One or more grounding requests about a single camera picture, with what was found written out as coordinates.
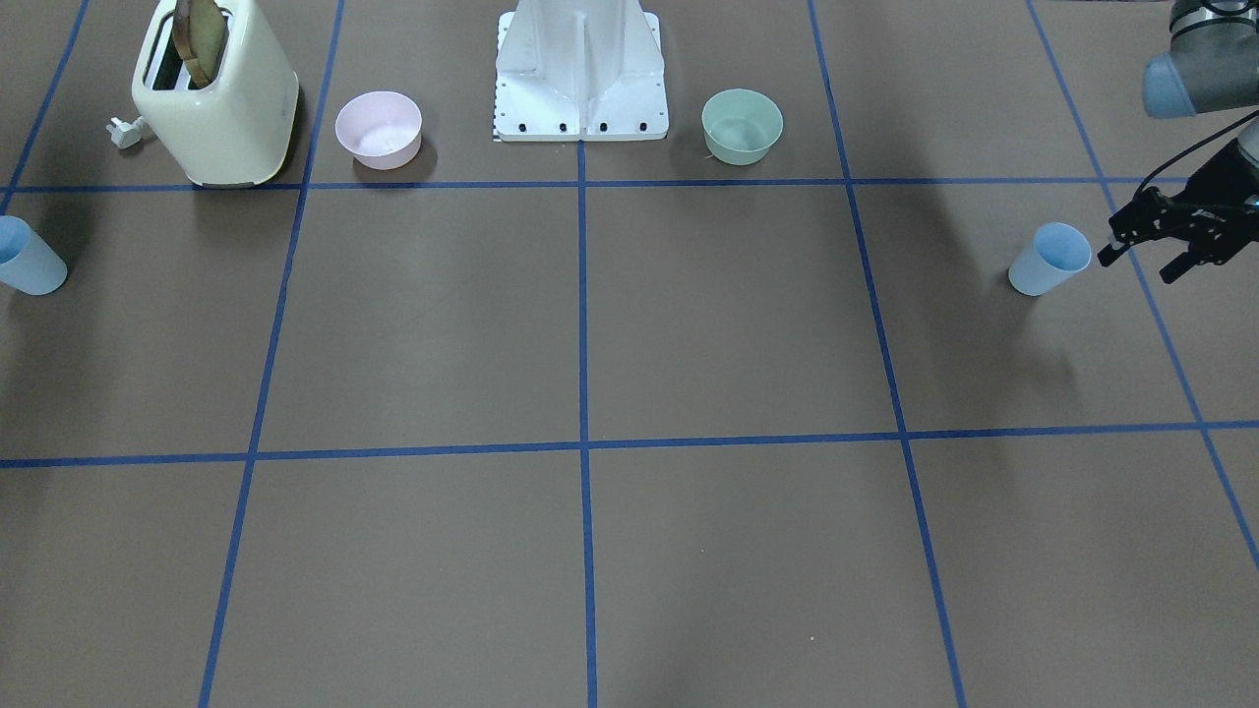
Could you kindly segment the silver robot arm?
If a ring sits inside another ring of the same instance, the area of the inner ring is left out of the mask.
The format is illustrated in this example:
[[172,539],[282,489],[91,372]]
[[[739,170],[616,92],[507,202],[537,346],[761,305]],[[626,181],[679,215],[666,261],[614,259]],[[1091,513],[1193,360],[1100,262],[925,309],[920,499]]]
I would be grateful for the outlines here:
[[[1256,108],[1258,31],[1254,1],[1176,1],[1170,8],[1170,50],[1144,68],[1143,105],[1152,118],[1186,118]],[[1173,197],[1153,185],[1171,165],[1238,130]],[[1165,283],[1191,270],[1222,266],[1258,239],[1256,112],[1185,147],[1137,186],[1110,215],[1110,241],[1098,251],[1102,267],[1137,246],[1178,239],[1177,254],[1160,270]]]

